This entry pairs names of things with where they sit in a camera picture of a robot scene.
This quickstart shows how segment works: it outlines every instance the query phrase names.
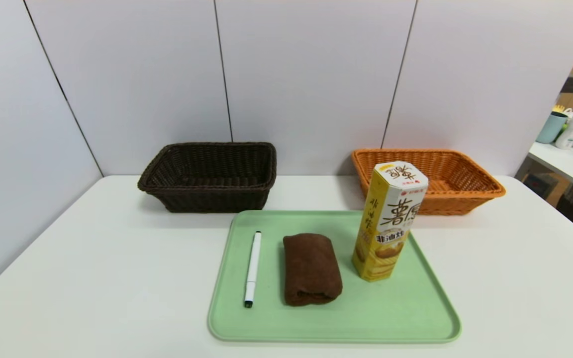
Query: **brown towel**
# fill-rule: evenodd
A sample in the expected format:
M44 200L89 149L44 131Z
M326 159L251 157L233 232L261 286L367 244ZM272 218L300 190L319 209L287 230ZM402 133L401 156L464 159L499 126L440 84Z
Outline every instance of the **brown towel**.
M330 239L320 234L285 236L285 301L289 306L329 303L342 293Z

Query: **green tray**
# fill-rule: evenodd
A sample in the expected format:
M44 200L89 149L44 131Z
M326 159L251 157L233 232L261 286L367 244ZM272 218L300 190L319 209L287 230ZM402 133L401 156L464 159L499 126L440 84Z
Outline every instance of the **green tray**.
M209 330L221 340L255 342L444 343L461 324L412 235L389 279L366 282L351 263L361 211L243 211L231 223L209 308ZM253 308L243 306L253 234L262 231ZM284 302L282 238L328 236L344 289L331 303Z

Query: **white wall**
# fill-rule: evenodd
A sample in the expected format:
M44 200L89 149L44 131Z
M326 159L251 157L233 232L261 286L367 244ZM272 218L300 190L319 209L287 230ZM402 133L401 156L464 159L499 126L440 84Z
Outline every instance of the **white wall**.
M278 173L350 173L382 144L414 0L216 0L234 141Z
M230 141L211 0L27 0L105 175L169 143Z
M99 178L23 2L0 0L0 273Z
M420 0L384 147L513 175L572 66L572 0Z

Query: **orange wicker basket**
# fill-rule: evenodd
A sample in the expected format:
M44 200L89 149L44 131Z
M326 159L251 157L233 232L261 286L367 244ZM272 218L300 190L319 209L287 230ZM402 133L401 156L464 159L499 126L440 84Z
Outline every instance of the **orange wicker basket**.
M353 163L364 195L375 165L393 161L412 163L430 180L419 210L423 215L463 215L505 195L505 188L482 167L454 150L360 149L353 152Z

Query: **wicker basket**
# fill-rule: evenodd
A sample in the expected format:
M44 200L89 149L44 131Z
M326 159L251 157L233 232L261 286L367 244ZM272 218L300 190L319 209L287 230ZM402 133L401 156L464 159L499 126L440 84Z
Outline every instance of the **wicker basket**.
M412 163L430 180L419 210L423 215L463 215L505 195L503 186L485 170L454 150L361 149L353 152L353 163L364 195L375 165L393 161Z
M138 188L172 213L237 213L262 209L275 180L270 143L181 143L157 154Z

